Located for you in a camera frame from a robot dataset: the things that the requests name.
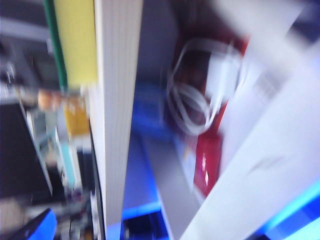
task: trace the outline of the yellow panel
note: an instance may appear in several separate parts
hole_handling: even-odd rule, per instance
[[[97,82],[93,0],[54,0],[54,7],[68,86]]]
[[[89,133],[89,120],[85,108],[63,107],[65,124],[70,137]]]

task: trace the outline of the yellow sticky note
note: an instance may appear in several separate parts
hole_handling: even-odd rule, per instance
[[[93,0],[54,0],[54,8],[68,86],[97,82]]]

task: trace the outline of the computer monitor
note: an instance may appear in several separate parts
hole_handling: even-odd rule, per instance
[[[48,196],[52,186],[16,99],[0,102],[0,199]]]

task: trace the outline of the green edge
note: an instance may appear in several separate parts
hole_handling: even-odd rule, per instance
[[[54,59],[56,62],[59,85],[62,91],[68,88],[67,71],[65,66],[64,55],[62,52],[61,42],[59,38],[56,11],[54,0],[43,0],[46,21],[49,26],[51,41],[53,46]]]

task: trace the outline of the white surface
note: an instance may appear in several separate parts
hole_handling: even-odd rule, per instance
[[[288,83],[182,239],[244,239],[320,178],[319,91],[316,79]]]
[[[183,240],[245,239],[320,179],[320,83],[304,43],[291,33],[284,38],[288,24],[281,19],[291,12],[294,21],[299,11],[268,4],[219,1],[224,17],[252,34],[254,53],[272,73],[291,79],[248,131]]]
[[[98,83],[89,90],[89,112],[107,237],[122,215],[142,5],[94,1]]]
[[[151,163],[169,238],[178,240],[200,204],[189,189],[174,144],[149,137],[143,137],[142,143]]]

